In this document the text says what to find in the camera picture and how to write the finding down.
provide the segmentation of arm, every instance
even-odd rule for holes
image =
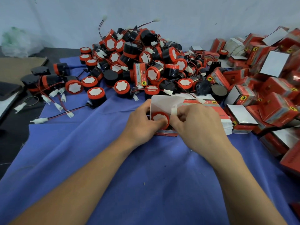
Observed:
[[[85,224],[127,156],[167,124],[164,119],[148,120],[150,103],[147,100],[130,114],[117,140],[11,224]]]
[[[214,168],[231,224],[286,224],[230,143],[214,109],[200,104],[181,106],[170,124]]]

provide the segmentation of white wall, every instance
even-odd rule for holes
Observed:
[[[300,0],[1,0],[0,32],[17,26],[42,35],[47,47],[80,48],[100,40],[103,15],[108,16],[103,35],[160,18],[148,28],[183,48],[209,49],[216,37],[300,25],[299,6]]]

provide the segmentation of blue cloth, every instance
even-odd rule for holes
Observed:
[[[70,66],[78,57],[64,58]],[[73,69],[79,75],[81,68]],[[87,164],[115,140],[130,112],[144,102],[121,99],[104,82],[107,101],[97,109],[84,107],[75,116],[63,115],[29,125],[30,136],[0,181],[0,224],[26,208]],[[87,95],[67,95],[73,109]],[[58,114],[46,104],[41,117]],[[228,136],[251,173],[288,224],[300,225],[288,206],[300,201],[300,188],[281,170],[253,134]],[[88,224],[229,224],[219,182],[205,159],[190,151],[178,137],[154,136],[122,164],[92,213]]]

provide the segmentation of black table surface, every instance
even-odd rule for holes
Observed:
[[[35,57],[47,57],[45,64],[54,74],[53,64],[59,63],[60,58],[79,56],[79,49],[45,48]],[[5,57],[0,49],[0,57]],[[13,162],[21,147],[25,144],[29,136],[29,123],[41,114],[44,103],[39,101],[37,104],[23,108],[15,114],[14,107],[21,104],[22,101],[31,96],[29,91],[25,91],[15,100],[13,105],[0,120],[0,179],[5,174],[7,168]]]

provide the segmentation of plastic bag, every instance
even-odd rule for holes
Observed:
[[[2,52],[5,56],[25,58],[40,52],[44,47],[38,36],[17,27],[2,34]]]

